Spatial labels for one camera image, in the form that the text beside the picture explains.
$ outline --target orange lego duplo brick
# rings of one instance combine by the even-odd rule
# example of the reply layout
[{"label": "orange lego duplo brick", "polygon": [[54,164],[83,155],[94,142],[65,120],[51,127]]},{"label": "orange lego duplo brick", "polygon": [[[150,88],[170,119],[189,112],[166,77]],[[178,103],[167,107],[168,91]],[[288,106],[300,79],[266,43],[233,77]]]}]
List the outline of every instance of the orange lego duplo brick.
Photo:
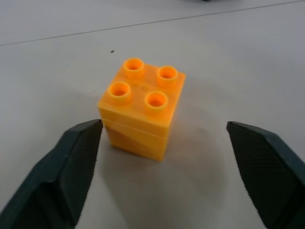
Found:
[{"label": "orange lego duplo brick", "polygon": [[98,103],[111,144],[162,160],[184,80],[171,66],[126,60]]}]

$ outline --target gray floor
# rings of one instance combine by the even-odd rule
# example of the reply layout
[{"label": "gray floor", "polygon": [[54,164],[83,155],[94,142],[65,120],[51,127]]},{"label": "gray floor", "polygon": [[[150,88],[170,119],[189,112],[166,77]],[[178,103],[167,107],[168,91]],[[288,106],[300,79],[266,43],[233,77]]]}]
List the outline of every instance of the gray floor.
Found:
[{"label": "gray floor", "polygon": [[166,158],[104,132],[77,228],[263,229],[225,126],[276,132],[305,160],[304,21],[303,1],[2,1],[0,209],[136,56],[187,75]]}]

